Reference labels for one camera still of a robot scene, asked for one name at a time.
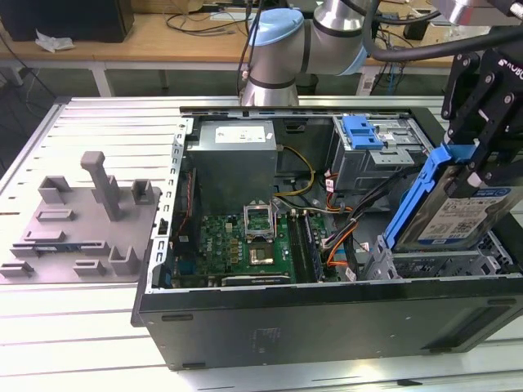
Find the blue drive bracket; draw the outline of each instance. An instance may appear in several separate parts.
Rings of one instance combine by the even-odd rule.
[[[441,145],[433,149],[418,174],[418,178],[401,202],[400,208],[385,229],[385,242],[389,249],[396,245],[400,230],[409,223],[409,218],[425,194],[436,186],[436,172],[448,162],[460,163],[470,159],[476,147],[474,145]]]
[[[343,116],[343,130],[353,149],[382,149],[383,142],[376,137],[375,127],[365,116]]]

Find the table leg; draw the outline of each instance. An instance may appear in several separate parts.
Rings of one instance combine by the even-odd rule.
[[[166,69],[161,69],[158,71],[160,76],[160,85],[162,86],[162,90],[168,90],[169,89],[169,77],[167,75]]]
[[[356,91],[357,96],[370,96],[376,75],[378,75],[378,72],[373,69],[362,70],[358,90]]]
[[[0,68],[2,75],[7,78],[7,81],[13,83],[15,86],[23,86],[24,80],[20,77],[20,74],[16,68]]]
[[[92,76],[95,79],[96,86],[98,87],[98,92],[100,96],[114,96],[113,88],[110,85],[109,79],[105,74],[105,69],[102,67],[95,67],[91,69]]]

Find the ram slot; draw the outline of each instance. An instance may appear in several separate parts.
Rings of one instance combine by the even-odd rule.
[[[308,283],[318,282],[322,270],[320,264],[320,255],[314,244],[314,237],[311,232],[311,223],[308,216],[299,216],[297,225],[300,234],[300,245],[303,250],[303,259],[305,261],[305,271]]]
[[[300,244],[300,234],[295,216],[287,215],[287,230],[291,256],[293,258],[294,273],[297,283],[307,283],[306,263],[303,248]]]

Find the screw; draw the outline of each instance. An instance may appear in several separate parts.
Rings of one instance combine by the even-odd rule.
[[[510,6],[510,12],[514,14],[517,19],[523,20],[523,6],[519,2],[515,2]]]

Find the motherboard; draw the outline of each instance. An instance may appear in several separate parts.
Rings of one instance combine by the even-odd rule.
[[[271,235],[252,234],[264,231]],[[173,283],[236,286],[264,278],[273,283],[317,282],[324,275],[320,245],[326,235],[324,218],[314,213],[248,214],[247,220],[245,214],[203,216],[196,260],[180,257]]]

